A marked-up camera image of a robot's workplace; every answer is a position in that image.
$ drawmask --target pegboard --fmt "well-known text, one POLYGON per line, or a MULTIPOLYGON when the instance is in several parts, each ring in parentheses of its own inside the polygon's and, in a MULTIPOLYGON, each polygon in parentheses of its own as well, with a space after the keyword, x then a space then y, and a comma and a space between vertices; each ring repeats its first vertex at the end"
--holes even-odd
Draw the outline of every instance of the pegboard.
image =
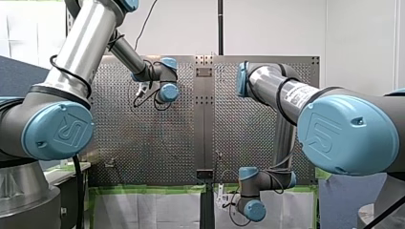
MULTIPOLYGON (((162 57, 145 56, 153 61, 162 57)), ((237 64, 287 63, 304 82, 318 86, 319 81, 319 65, 312 64, 315 57, 170 57, 178 61, 181 95, 164 112, 154 108, 152 99, 134 108, 138 84, 114 57, 103 58, 91 98, 96 123, 88 149, 91 186, 196 184, 196 170, 201 168, 216 168, 217 177, 241 166, 266 168, 271 163, 276 114, 236 96, 237 64), (218 154, 222 161, 217 161, 218 154)), ((294 149, 298 182, 310 184, 313 166, 299 148, 294 149)), ((225 179, 235 181, 232 176, 225 179)))
MULTIPOLYGON (((216 181, 234 182, 237 178, 225 170, 238 171, 243 166, 268 168, 272 163, 277 114, 251 98, 240 98, 236 93, 238 65, 244 61, 255 63, 283 63, 300 75, 301 81, 319 85, 317 57, 272 56, 215 56, 215 109, 213 164, 216 181)), ((314 184, 314 167, 295 141, 292 167, 298 184, 314 184)))

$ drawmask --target blue joint cap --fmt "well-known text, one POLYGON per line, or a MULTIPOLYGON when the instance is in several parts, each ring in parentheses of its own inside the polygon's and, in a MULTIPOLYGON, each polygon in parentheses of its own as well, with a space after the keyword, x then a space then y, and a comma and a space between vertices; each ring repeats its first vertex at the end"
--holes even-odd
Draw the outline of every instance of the blue joint cap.
POLYGON ((21 143, 35 159, 67 159, 78 154, 93 134, 92 114, 82 105, 63 101, 38 111, 26 124, 21 143))
POLYGON ((139 0, 120 0, 120 2, 128 12, 133 12, 139 7, 139 0))
POLYGON ((175 58, 164 57, 160 60, 165 66, 172 68, 174 70, 177 69, 177 60, 175 58))
POLYGON ((159 99, 162 102, 174 102, 179 96, 179 88, 172 83, 163 85, 159 90, 159 99))
POLYGON ((22 97, 15 97, 15 96, 0 96, 0 103, 6 100, 11 100, 11 99, 16 99, 16 98, 22 98, 22 97))
POLYGON ((247 94, 247 66, 248 63, 240 63, 238 67, 238 74, 236 78, 236 95, 239 97, 249 97, 247 94))
POLYGON ((259 174, 257 167, 241 167, 239 168, 239 180, 246 180, 259 174))
POLYGON ((245 205, 244 215, 252 221, 262 221, 266 216, 266 207, 260 200, 253 199, 245 205))
POLYGON ((405 88, 397 89, 393 93, 405 93, 405 88))
POLYGON ((140 82, 140 80, 137 79, 137 76, 134 73, 131 73, 131 78, 136 82, 140 82))
POLYGON ((338 175, 383 172, 396 159, 399 137, 390 118, 372 103, 349 95, 329 95, 300 114, 298 140, 315 166, 338 175))
POLYGON ((287 188, 293 188, 295 187, 296 184, 297 184, 297 176, 295 175, 294 171, 292 171, 289 185, 287 188))

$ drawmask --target ur logo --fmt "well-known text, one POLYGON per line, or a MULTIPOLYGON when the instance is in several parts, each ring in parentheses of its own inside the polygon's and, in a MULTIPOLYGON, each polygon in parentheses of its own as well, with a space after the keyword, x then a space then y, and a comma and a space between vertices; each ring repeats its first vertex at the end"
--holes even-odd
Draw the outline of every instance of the ur logo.
POLYGON ((86 129, 87 122, 74 115, 66 114, 63 116, 53 139, 69 146, 78 147, 86 129))
POLYGON ((327 156, 333 147, 333 140, 340 136, 341 125, 327 117, 312 114, 305 143, 319 154, 327 156))

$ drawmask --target white wall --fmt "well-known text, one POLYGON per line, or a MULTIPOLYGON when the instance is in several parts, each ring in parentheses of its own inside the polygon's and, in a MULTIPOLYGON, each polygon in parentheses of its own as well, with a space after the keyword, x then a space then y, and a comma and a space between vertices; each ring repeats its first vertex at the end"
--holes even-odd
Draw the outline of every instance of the white wall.
POLYGON ((0 1, 0 55, 49 68, 65 40, 63 2, 0 1))
POLYGON ((382 95, 396 88, 397 0, 328 0, 326 86, 382 95))
MULTIPOLYGON (((152 2, 140 1, 119 28, 131 44, 152 2)), ((326 0, 224 0, 224 54, 319 55, 322 73, 325 18, 326 0)), ((159 1, 138 52, 218 53, 217 0, 159 1)))
MULTIPOLYGON (((135 45, 153 0, 139 1, 119 28, 135 45)), ((211 54, 218 49, 217 0, 158 1, 139 40, 139 54, 211 54)))
POLYGON ((321 56, 326 0, 224 0, 224 54, 321 56))
POLYGON ((398 11, 396 29, 396 85, 405 88, 405 2, 397 0, 398 11))

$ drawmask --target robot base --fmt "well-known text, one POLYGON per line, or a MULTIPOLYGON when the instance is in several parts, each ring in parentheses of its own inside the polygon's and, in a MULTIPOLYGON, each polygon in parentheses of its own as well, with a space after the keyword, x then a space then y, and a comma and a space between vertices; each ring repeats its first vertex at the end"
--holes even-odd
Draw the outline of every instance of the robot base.
POLYGON ((60 191, 38 162, 0 169, 0 228, 59 229, 60 191))

